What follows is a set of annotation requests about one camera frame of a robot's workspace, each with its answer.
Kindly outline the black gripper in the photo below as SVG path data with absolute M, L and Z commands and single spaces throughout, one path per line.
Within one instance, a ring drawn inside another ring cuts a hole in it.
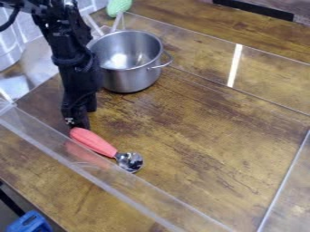
M 90 129 L 87 112 L 98 109 L 96 92 L 102 87 L 98 57 L 90 51 L 54 53 L 52 61 L 64 87 L 60 109 L 64 121 L 71 128 Z

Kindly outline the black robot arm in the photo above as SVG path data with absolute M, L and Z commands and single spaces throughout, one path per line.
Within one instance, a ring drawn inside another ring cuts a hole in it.
M 0 32 L 15 23 L 19 12 L 32 16 L 51 47 L 52 63 L 63 83 L 62 116 L 71 128 L 90 129 L 88 112 L 98 109 L 96 93 L 102 87 L 99 61 L 87 48 L 91 28 L 82 18 L 76 0 L 0 0 L 12 10 Z

